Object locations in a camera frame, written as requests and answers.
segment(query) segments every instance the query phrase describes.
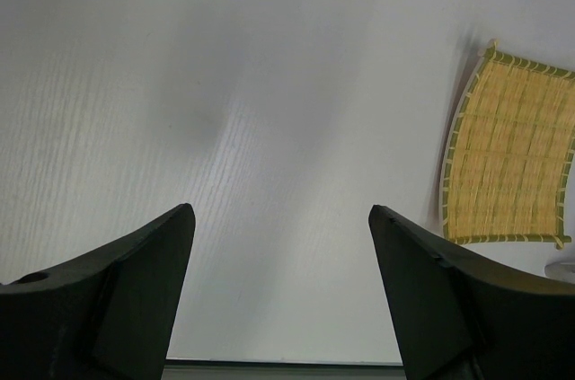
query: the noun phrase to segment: hole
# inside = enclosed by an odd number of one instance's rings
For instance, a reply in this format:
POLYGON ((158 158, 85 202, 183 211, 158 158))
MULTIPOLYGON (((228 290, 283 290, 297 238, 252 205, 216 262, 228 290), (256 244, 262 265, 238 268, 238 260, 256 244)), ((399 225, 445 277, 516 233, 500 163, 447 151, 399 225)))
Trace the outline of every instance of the hole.
POLYGON ((48 278, 48 274, 46 272, 32 272, 31 274, 24 275, 19 280, 14 281, 12 284, 35 283, 36 281, 42 281, 46 278, 48 278))

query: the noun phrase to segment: yellow mat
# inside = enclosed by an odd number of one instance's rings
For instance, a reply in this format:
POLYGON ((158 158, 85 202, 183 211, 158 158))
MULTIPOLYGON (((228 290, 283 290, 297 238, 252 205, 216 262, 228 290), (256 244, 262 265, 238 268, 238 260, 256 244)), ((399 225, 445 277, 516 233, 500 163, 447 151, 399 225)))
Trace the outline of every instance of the yellow mat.
POLYGON ((570 242, 563 233, 575 149, 575 73, 483 53, 444 158, 443 234, 455 243, 570 242))

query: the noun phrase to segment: white backdrop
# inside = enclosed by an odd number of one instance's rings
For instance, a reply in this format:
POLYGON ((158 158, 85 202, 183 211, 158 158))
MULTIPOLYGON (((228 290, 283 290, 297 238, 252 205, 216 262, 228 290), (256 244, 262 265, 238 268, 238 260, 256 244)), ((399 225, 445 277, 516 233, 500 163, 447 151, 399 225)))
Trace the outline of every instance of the white backdrop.
MULTIPOLYGON (((437 229, 477 49, 574 68, 573 19, 575 0, 0 0, 0 281, 189 202, 169 357, 398 363, 369 209, 437 229)), ((474 249, 535 273, 553 254, 474 249)))

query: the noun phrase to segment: green mat border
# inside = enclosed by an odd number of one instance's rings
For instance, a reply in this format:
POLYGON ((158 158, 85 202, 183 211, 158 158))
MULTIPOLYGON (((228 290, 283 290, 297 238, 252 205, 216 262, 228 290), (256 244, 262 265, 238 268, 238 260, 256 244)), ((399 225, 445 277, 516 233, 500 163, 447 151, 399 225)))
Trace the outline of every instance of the green mat border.
POLYGON ((506 66, 517 66, 526 70, 531 70, 537 73, 543 73, 549 76, 560 77, 568 80, 575 80, 575 71, 566 70, 546 64, 537 63, 529 59, 515 57, 505 52, 497 50, 497 41, 492 40, 487 49, 480 54, 482 57, 477 63, 471 78, 465 86, 464 95, 459 101, 456 110, 456 116, 451 124, 449 131, 449 139, 447 140, 447 149, 444 154, 443 166, 441 170, 441 183, 439 184, 439 216, 442 218, 443 237, 451 242, 457 244, 466 243, 498 243, 498 242, 541 242, 541 243, 555 243, 557 249, 562 249, 565 243, 571 242, 571 237, 564 234, 564 209, 565 209, 565 193, 567 190, 567 180, 569 178, 569 171, 575 155, 575 129, 571 133, 571 147, 568 150, 562 169, 561 186, 557 190, 555 216, 557 220, 558 234, 488 234, 476 236, 460 236, 457 238, 449 237, 449 226, 447 220, 447 201, 449 200, 449 182, 451 176, 451 165, 455 153, 457 137, 459 136, 459 129, 465 115, 465 110, 469 104, 469 100, 475 90, 475 86, 488 62, 493 61, 506 66))

